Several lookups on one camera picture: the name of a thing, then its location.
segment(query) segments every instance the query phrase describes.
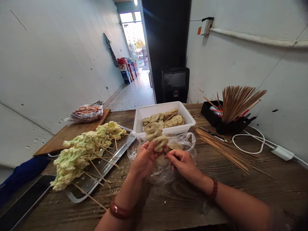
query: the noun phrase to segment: hand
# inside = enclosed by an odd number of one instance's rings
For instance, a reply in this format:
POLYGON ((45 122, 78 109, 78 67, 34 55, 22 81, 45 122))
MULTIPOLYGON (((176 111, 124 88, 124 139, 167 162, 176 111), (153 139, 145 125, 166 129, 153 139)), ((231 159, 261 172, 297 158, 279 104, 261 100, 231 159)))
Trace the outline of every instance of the hand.
POLYGON ((169 159, 169 164, 172 165, 173 171, 177 168, 179 173, 190 183, 198 186, 198 183, 202 181, 204 175, 197 168, 192 156, 188 152, 174 149, 168 152, 165 159, 169 159))
POLYGON ((152 141, 150 144, 149 142, 145 142, 138 151, 138 154, 132 164, 131 170, 140 178, 144 179, 145 177, 149 176, 155 167, 155 160, 159 157, 162 152, 155 152, 156 143, 152 141))

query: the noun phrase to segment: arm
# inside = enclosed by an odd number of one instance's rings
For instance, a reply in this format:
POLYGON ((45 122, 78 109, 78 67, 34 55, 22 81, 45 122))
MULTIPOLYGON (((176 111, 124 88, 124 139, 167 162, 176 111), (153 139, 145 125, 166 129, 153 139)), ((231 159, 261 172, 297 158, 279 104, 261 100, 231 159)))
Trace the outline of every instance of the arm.
MULTIPOLYGON (((180 174, 190 183, 197 186, 206 195, 211 195, 214 183, 211 178, 202 174, 195 165, 191 155, 181 150, 172 150, 165 156, 169 159, 172 169, 178 169, 180 174)), ((245 230, 266 231, 270 218, 269 206, 240 190, 218 183, 215 202, 245 230)))
MULTIPOLYGON (((148 142, 143 144, 138 151, 138 154, 132 164, 130 172, 128 173, 123 185, 115 198, 115 204, 125 210, 131 210, 137 204, 143 181, 146 176, 150 175, 154 169, 154 162, 161 153, 155 153, 154 147, 156 143, 148 142)), ((130 230, 132 224, 131 219, 118 219, 114 217, 108 209, 103 215, 95 228, 95 231, 122 231, 130 230)))

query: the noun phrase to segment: speckled floor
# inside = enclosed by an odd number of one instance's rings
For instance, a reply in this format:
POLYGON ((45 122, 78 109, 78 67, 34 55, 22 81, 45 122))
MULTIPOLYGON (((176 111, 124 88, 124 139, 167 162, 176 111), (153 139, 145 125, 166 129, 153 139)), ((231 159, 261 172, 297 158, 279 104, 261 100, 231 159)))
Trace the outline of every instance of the speckled floor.
POLYGON ((110 108, 111 111, 124 111, 155 104, 153 88, 151 88, 149 81, 149 71, 139 72, 138 78, 126 85, 107 108, 110 108))

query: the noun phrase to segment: black skewer holder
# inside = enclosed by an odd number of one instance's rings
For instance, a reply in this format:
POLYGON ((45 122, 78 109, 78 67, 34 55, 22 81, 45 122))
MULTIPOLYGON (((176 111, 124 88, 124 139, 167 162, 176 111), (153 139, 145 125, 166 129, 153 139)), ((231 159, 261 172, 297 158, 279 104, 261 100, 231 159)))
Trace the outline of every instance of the black skewer holder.
MULTIPOLYGON (((217 100, 211 101, 217 108, 219 106, 217 100)), ((210 109, 212 105, 206 101, 203 103, 201 114, 207 119, 207 121, 216 128, 216 132, 221 135, 234 135, 241 133, 249 124, 249 119, 244 119, 244 117, 239 118, 236 122, 232 121, 229 124, 222 122, 221 117, 214 114, 210 109)))

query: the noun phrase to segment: cauliflower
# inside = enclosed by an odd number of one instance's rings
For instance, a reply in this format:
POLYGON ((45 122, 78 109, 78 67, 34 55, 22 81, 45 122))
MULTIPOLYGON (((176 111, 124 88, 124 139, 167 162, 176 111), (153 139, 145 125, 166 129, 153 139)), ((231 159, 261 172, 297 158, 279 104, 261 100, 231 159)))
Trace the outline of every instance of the cauliflower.
POLYGON ((120 125, 114 121, 105 123, 96 128, 96 132, 89 131, 82 133, 71 141, 64 141, 64 147, 70 147, 61 151, 60 156, 54 161, 57 166, 57 176, 50 183, 53 190, 61 191, 66 188, 75 178, 82 175, 82 170, 88 166, 90 159, 103 156, 104 149, 101 146, 109 147, 111 139, 121 139, 121 135, 126 134, 126 130, 121 129, 120 125))

